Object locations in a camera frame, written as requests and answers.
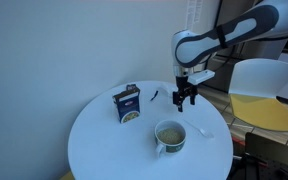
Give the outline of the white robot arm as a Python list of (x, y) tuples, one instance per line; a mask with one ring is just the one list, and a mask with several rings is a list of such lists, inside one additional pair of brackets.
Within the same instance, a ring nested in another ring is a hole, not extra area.
[(193, 67), (222, 49), (252, 40), (277, 40), (288, 37), (288, 0), (262, 0), (242, 15), (203, 34), (190, 30), (175, 33), (171, 41), (174, 75), (178, 90), (173, 104), (182, 112), (189, 97), (195, 104), (200, 80)]

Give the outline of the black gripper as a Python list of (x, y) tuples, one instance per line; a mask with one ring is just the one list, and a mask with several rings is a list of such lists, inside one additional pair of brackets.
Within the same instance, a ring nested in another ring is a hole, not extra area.
[(190, 98), (190, 104), (195, 105), (195, 99), (198, 94), (197, 86), (188, 82), (187, 77), (176, 78), (177, 91), (173, 93), (173, 102), (177, 103), (178, 111), (183, 112), (183, 102), (186, 97)]

